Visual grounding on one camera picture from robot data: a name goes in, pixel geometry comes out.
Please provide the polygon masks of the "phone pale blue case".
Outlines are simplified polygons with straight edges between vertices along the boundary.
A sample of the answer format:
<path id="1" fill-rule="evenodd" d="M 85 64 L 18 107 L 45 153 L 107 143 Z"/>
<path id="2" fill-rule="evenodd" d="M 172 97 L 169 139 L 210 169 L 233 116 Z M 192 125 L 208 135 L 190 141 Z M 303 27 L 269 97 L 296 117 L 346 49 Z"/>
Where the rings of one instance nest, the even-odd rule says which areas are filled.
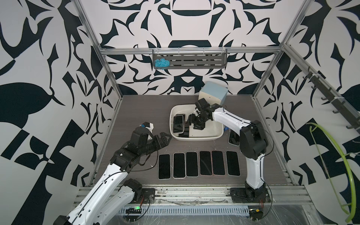
<path id="1" fill-rule="evenodd" d="M 158 179 L 167 180 L 171 178 L 171 162 L 169 154 L 161 154 L 158 157 Z"/>

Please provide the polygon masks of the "phone white case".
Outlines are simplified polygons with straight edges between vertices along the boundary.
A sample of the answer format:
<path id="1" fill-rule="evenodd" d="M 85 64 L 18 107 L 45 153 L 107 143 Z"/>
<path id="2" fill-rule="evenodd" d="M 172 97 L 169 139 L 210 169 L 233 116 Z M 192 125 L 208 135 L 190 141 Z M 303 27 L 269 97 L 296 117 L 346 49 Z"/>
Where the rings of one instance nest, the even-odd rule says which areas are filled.
<path id="1" fill-rule="evenodd" d="M 185 153 L 175 153 L 173 155 L 173 177 L 175 179 L 185 178 L 186 161 Z"/>

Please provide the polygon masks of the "phone grey case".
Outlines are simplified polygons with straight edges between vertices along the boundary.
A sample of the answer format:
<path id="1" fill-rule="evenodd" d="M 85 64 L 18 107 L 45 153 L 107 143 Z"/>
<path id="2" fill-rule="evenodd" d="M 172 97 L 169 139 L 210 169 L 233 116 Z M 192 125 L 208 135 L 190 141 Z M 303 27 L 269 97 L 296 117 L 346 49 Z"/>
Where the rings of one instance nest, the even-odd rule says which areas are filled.
<path id="1" fill-rule="evenodd" d="M 186 153 L 186 176 L 187 177 L 198 177 L 198 159 L 196 152 Z"/>

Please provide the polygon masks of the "phone dark case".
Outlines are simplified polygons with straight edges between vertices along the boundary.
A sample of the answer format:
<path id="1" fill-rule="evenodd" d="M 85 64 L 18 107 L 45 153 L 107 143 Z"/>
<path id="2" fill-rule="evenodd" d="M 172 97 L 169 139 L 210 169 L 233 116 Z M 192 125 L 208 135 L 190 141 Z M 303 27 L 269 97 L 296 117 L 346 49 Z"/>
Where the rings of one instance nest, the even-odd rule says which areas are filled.
<path id="1" fill-rule="evenodd" d="M 212 159 L 209 151 L 200 151 L 200 174 L 204 176 L 212 175 Z"/>

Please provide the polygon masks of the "phone pink case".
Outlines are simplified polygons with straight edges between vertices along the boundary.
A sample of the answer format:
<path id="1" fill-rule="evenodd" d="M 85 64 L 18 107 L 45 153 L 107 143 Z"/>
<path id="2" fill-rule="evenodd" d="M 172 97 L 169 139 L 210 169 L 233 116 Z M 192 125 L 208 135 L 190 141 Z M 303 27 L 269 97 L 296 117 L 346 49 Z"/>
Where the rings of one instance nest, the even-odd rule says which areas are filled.
<path id="1" fill-rule="evenodd" d="M 240 176 L 240 164 L 238 153 L 235 151 L 226 151 L 226 165 L 227 165 L 227 172 L 230 176 Z"/>
<path id="2" fill-rule="evenodd" d="M 212 167 L 214 175 L 225 175 L 225 164 L 224 156 L 221 151 L 213 151 L 212 156 Z"/>

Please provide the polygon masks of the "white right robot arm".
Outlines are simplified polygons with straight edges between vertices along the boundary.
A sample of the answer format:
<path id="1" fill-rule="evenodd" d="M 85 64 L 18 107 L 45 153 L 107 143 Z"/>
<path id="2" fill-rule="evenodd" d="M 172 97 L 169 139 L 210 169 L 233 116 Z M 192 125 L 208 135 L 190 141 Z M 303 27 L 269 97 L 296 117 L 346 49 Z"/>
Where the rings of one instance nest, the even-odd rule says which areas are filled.
<path id="1" fill-rule="evenodd" d="M 248 198 L 254 198 L 266 191 L 263 179 L 263 160 L 269 141 L 260 121 L 241 118 L 219 104 L 210 105 L 205 98 L 195 103 L 195 113 L 189 117 L 194 129 L 203 130 L 207 121 L 215 121 L 235 132 L 240 138 L 240 152 L 246 157 L 247 178 L 245 190 Z"/>

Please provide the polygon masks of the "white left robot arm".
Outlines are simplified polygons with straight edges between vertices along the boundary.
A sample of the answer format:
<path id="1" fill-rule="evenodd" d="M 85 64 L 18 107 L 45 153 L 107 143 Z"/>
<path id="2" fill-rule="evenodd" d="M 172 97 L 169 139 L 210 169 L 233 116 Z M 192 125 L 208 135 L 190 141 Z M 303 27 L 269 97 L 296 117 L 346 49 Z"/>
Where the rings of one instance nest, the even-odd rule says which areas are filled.
<path id="1" fill-rule="evenodd" d="M 127 179 L 143 156 L 166 148 L 170 134 L 152 133 L 154 125 L 145 122 L 132 132 L 129 141 L 118 149 L 105 172 L 87 196 L 66 216 L 60 215 L 56 225 L 106 225 L 119 211 L 131 202 L 142 198 L 142 184 Z"/>

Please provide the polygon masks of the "white storage basin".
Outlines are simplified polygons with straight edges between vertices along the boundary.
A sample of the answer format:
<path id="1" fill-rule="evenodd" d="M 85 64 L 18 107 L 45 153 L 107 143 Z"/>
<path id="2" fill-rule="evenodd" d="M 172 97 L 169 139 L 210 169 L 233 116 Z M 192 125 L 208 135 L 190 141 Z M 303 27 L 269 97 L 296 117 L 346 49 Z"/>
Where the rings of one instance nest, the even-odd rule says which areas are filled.
<path id="1" fill-rule="evenodd" d="M 224 126 L 223 124 L 216 121 L 207 121 L 205 124 L 205 129 L 196 130 L 193 129 L 193 125 L 189 127 L 189 137 L 179 137 L 179 134 L 175 134 L 173 132 L 173 117 L 177 114 L 184 114 L 185 119 L 188 119 L 188 116 L 192 113 L 195 113 L 196 106 L 195 104 L 188 105 L 177 105 L 174 106 L 170 111 L 169 117 L 169 129 L 170 133 L 176 140 L 179 141 L 213 141 L 216 140 L 224 134 Z"/>

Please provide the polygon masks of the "phone cream case in basin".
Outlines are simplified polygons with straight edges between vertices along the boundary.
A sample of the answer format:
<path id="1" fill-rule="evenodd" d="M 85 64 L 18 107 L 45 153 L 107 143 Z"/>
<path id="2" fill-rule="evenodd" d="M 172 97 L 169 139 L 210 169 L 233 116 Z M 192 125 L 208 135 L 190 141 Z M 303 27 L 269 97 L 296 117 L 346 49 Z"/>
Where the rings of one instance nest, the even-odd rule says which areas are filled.
<path id="1" fill-rule="evenodd" d="M 185 130 L 185 115 L 184 114 L 176 114 L 173 117 L 173 133 L 174 134 L 182 134 Z"/>

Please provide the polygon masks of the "phone dark lying in basin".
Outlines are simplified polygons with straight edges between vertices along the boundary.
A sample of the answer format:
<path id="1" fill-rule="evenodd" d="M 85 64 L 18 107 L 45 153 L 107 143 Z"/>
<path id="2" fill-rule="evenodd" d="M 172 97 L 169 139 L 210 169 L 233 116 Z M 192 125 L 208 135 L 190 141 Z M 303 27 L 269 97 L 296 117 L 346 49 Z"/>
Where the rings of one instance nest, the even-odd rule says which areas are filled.
<path id="1" fill-rule="evenodd" d="M 179 134 L 179 137 L 189 138 L 189 127 L 190 127 L 190 125 L 191 125 L 191 123 L 185 122 L 185 124 L 184 124 L 184 132 Z"/>

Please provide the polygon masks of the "light blue drawer cabinet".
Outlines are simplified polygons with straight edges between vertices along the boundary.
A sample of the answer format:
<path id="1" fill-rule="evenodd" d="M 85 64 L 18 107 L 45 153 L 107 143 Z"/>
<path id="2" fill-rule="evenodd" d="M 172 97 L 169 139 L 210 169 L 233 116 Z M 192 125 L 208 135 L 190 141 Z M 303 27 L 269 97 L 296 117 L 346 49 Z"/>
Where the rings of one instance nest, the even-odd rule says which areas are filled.
<path id="1" fill-rule="evenodd" d="M 218 104 L 222 106 L 227 94 L 228 88 L 214 82 L 207 82 L 199 91 L 198 99 L 204 98 L 210 105 Z"/>

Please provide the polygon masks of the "blue crumpled cloth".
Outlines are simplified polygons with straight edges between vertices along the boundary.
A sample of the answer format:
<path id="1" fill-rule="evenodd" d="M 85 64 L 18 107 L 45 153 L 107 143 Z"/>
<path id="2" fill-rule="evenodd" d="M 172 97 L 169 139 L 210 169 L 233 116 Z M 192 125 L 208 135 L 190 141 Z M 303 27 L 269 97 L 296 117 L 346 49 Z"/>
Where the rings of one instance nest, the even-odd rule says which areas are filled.
<path id="1" fill-rule="evenodd" d="M 164 69 L 164 68 L 168 68 L 170 67 L 170 61 L 166 60 L 165 58 L 161 58 L 161 59 L 156 59 L 154 61 L 154 67 L 156 69 Z"/>

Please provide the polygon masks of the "small electronics board left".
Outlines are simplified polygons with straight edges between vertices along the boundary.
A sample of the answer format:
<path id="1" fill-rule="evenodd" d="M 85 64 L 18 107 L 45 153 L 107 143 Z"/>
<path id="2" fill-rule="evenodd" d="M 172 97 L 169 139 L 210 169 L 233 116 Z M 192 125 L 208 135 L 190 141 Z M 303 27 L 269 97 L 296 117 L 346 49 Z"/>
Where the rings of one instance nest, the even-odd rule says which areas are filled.
<path id="1" fill-rule="evenodd" d="M 136 207 L 131 207 L 125 210 L 125 214 L 129 215 L 129 214 L 141 214 L 142 213 L 142 208 L 140 206 L 136 206 Z"/>

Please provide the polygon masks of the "small electronics board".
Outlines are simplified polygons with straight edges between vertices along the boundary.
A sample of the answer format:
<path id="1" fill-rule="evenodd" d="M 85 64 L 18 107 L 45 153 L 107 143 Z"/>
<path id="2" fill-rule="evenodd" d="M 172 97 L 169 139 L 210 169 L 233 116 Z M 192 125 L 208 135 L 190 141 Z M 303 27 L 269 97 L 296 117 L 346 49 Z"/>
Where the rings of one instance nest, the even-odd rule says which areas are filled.
<path id="1" fill-rule="evenodd" d="M 263 218 L 263 211 L 260 209 L 250 209 L 249 210 L 249 218 L 252 221 L 259 221 Z"/>
<path id="2" fill-rule="evenodd" d="M 140 206 L 136 206 L 136 207 L 131 207 L 125 210 L 125 214 L 129 215 L 129 214 L 141 214 L 142 213 L 142 208 Z"/>

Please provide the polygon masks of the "small electronics board right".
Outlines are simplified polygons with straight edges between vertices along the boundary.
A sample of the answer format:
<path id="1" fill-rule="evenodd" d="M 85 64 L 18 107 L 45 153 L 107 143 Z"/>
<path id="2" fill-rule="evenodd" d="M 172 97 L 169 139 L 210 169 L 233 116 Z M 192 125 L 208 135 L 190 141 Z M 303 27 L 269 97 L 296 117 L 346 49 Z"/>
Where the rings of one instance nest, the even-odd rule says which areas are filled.
<path id="1" fill-rule="evenodd" d="M 263 211 L 260 209 L 250 209 L 249 210 L 249 218 L 252 221 L 259 221 L 263 218 Z"/>

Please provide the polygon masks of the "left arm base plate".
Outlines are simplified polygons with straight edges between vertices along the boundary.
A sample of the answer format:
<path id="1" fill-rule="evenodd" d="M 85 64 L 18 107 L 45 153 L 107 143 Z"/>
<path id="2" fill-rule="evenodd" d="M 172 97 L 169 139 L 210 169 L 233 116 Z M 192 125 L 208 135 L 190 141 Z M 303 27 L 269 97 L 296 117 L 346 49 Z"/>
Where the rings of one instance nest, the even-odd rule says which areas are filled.
<path id="1" fill-rule="evenodd" d="M 143 188 L 141 192 L 137 192 L 133 201 L 130 204 L 140 203 L 142 200 L 144 204 L 153 203 L 155 199 L 155 189 L 154 188 Z"/>

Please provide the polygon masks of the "grey slotted wall rack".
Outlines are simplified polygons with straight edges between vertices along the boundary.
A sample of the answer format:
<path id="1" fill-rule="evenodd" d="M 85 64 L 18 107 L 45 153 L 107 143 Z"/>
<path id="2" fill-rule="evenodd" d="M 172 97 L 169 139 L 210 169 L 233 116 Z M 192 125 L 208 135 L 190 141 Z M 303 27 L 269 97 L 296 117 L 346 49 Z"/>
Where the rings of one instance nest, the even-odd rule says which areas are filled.
<path id="1" fill-rule="evenodd" d="M 227 50 L 211 50 L 207 48 L 175 48 L 171 50 L 156 49 L 152 51 L 153 67 L 154 61 L 161 58 L 169 60 L 171 64 L 170 67 L 164 69 L 225 68 L 227 65 Z"/>

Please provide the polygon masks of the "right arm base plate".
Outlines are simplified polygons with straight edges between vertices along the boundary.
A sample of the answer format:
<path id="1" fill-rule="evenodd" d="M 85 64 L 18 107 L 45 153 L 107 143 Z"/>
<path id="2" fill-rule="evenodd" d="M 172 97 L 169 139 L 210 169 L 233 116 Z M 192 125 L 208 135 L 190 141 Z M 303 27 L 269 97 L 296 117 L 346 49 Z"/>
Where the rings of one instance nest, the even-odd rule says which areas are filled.
<path id="1" fill-rule="evenodd" d="M 250 187 L 230 188 L 230 197 L 233 203 L 265 203 L 268 195 L 268 189 L 265 187 L 258 189 Z"/>

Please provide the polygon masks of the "dark wall hook rail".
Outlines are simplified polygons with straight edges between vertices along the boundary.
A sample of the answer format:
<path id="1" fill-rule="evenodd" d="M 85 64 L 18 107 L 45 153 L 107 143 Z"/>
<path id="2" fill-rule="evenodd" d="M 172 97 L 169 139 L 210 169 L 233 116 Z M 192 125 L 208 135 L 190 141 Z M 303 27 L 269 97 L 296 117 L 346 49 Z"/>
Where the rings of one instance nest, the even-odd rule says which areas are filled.
<path id="1" fill-rule="evenodd" d="M 313 70 L 311 66 L 307 67 L 307 74 L 303 77 L 309 80 L 313 85 L 311 88 L 318 90 L 321 94 L 321 100 L 330 103 L 335 107 L 334 114 L 341 114 L 348 122 L 347 129 L 355 130 L 360 133 L 360 113 L 352 106 L 345 97 L 343 97 L 332 85 L 330 85 L 323 76 Z"/>

